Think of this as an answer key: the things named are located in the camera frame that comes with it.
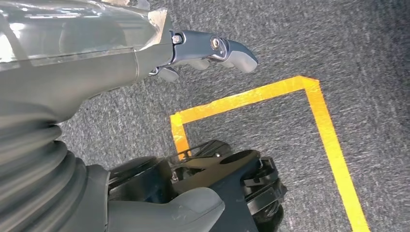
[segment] gray robotic arm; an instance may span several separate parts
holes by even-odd
[[[108,204],[109,172],[54,141],[61,135],[55,124],[101,92],[146,76],[172,81],[175,65],[205,69],[212,61],[251,72],[257,60],[248,49],[174,31],[166,9],[90,0],[0,1],[0,46],[0,231],[163,231],[149,219],[187,212],[167,231],[212,227],[223,202],[206,188],[161,206]],[[153,215],[133,214],[138,208]]]

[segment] yellow tape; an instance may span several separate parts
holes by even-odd
[[[318,80],[296,76],[180,111],[171,116],[171,131],[176,149],[178,152],[189,149],[184,130],[185,123],[302,89],[306,91],[351,228],[353,232],[369,232]]]

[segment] screw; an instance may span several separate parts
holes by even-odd
[[[182,42],[182,36],[180,35],[173,35],[172,36],[172,43],[173,44],[179,44]]]
[[[212,47],[212,49],[218,50],[218,49],[219,49],[219,46],[220,46],[219,39],[218,39],[217,37],[213,37],[213,38],[211,39],[211,47]]]

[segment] mounting hole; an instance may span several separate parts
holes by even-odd
[[[245,158],[248,154],[250,154],[252,152],[252,150],[246,150],[246,151],[241,151],[239,153],[233,154],[231,156],[228,156],[226,158],[224,158],[223,160],[221,160],[219,163],[220,164],[228,164],[228,163],[232,163],[235,161],[238,161],[242,158]]]

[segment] tape line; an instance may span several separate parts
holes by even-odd
[[[296,76],[171,115],[171,131],[177,152],[189,149],[184,129],[185,123],[302,89],[305,90],[312,109],[351,228],[353,232],[369,232],[370,229],[351,180],[318,80]]]

